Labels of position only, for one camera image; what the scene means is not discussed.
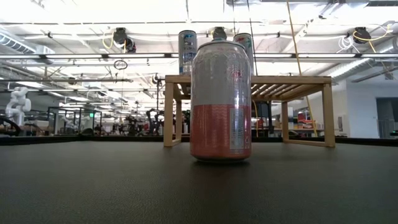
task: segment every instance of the can lid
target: can lid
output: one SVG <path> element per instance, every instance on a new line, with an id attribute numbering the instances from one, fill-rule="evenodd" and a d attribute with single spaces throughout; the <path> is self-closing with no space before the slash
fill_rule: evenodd
<path id="1" fill-rule="evenodd" d="M 236 34 L 236 35 L 234 36 L 234 38 L 237 37 L 237 36 L 239 36 L 239 35 L 249 35 L 249 36 L 251 36 L 251 34 L 249 34 L 249 33 L 240 33 L 240 34 Z"/>
<path id="2" fill-rule="evenodd" d="M 201 49 L 202 47 L 205 47 L 205 46 L 211 45 L 211 44 L 233 44 L 233 45 L 237 45 L 237 46 L 243 48 L 243 50 L 244 50 L 243 45 L 241 45 L 240 43 L 237 43 L 237 42 L 229 41 L 229 40 L 215 40 L 215 41 L 207 42 L 207 43 L 205 43 L 205 44 L 202 44 L 202 45 L 198 48 L 198 50 Z"/>
<path id="3" fill-rule="evenodd" d="M 194 33 L 196 33 L 196 32 L 195 32 L 195 31 L 193 31 L 193 30 L 183 30 L 183 31 L 179 32 L 178 34 L 181 34 L 182 32 L 186 32 L 186 31 L 189 31 L 189 32 L 194 32 Z"/>

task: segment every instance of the dark table surface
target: dark table surface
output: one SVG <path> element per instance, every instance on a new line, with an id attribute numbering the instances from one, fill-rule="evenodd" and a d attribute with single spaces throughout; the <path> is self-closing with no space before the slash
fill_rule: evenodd
<path id="1" fill-rule="evenodd" d="M 0 223 L 398 223 L 398 148 L 254 143 L 240 164 L 189 143 L 0 147 Z"/>

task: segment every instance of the wooden leg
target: wooden leg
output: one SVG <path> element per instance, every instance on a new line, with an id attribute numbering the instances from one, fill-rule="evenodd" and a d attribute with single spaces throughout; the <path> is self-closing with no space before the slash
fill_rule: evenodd
<path id="1" fill-rule="evenodd" d="M 163 144 L 173 146 L 173 83 L 166 83 L 164 103 Z"/>
<path id="2" fill-rule="evenodd" d="M 181 112 L 181 101 L 177 101 L 177 108 L 175 110 L 175 138 L 181 139 L 182 129 L 182 112 Z"/>
<path id="3" fill-rule="evenodd" d="M 282 102 L 282 137 L 284 142 L 289 141 L 289 117 L 287 115 L 287 102 Z"/>
<path id="4" fill-rule="evenodd" d="M 325 146 L 335 147 L 335 122 L 333 116 L 333 100 L 331 95 L 331 85 L 324 84 L 322 90 L 323 103 L 323 125 L 325 130 Z"/>

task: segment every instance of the black mat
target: black mat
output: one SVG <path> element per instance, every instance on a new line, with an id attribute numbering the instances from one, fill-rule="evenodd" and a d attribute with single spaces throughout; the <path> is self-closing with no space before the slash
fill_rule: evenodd
<path id="1" fill-rule="evenodd" d="M 0 147 L 0 223 L 397 223 L 398 149 L 254 143 L 245 163 L 189 144 Z"/>

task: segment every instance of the ceiling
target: ceiling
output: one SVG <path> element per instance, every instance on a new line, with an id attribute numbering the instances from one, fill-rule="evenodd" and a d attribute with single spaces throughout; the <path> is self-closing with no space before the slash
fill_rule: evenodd
<path id="1" fill-rule="evenodd" d="M 344 2 L 348 4 L 330 4 L 327 1 L 290 3 L 299 53 L 357 53 L 355 49 L 369 52 L 369 44 L 352 44 L 342 49 L 341 42 L 347 33 L 353 33 L 355 27 L 365 27 L 373 39 L 384 36 L 373 41 L 375 46 L 398 32 L 398 7 L 373 6 L 375 4 L 369 1 Z M 198 45 L 201 45 L 211 41 L 211 32 L 217 26 L 224 27 L 229 40 L 232 40 L 234 33 L 252 33 L 257 54 L 295 52 L 284 1 L 249 0 L 249 9 L 246 1 L 235 1 L 234 6 L 231 3 L 231 0 L 3 1 L 1 7 L 7 10 L 0 14 L 0 32 L 15 35 L 26 44 L 44 45 L 56 54 L 120 54 L 122 49 L 115 45 L 107 49 L 103 39 L 109 45 L 112 31 L 117 27 L 125 27 L 136 44 L 137 53 L 178 53 L 177 35 L 181 30 L 194 30 L 198 35 Z M 2 45 L 0 53 L 18 54 Z M 102 88 L 109 89 L 155 90 L 156 84 L 152 83 L 155 75 L 163 77 L 178 73 L 177 58 L 134 58 L 127 62 L 128 68 L 118 71 L 113 68 L 112 60 L 77 60 L 76 63 L 88 64 L 79 67 L 62 66 L 67 63 L 73 65 L 70 60 L 56 60 L 53 65 L 37 64 L 32 60 L 7 60 L 7 63 L 24 67 L 39 76 L 31 75 L 29 78 L 33 79 L 43 78 L 47 66 L 48 73 L 55 72 L 51 78 L 99 79 L 111 78 L 111 74 L 114 77 L 118 73 L 118 77 L 133 80 L 101 83 Z M 336 64 L 309 60 L 302 62 L 301 68 L 303 75 L 318 75 Z M 299 75 L 294 61 L 259 61 L 257 72 L 258 75 Z M 83 89 L 80 85 L 68 83 L 60 83 L 57 88 Z M 129 98 L 129 102 L 138 101 L 146 108 L 156 106 L 155 91 L 150 91 L 153 97 L 143 91 L 118 93 Z M 103 101 L 94 92 L 87 96 L 91 101 Z"/>

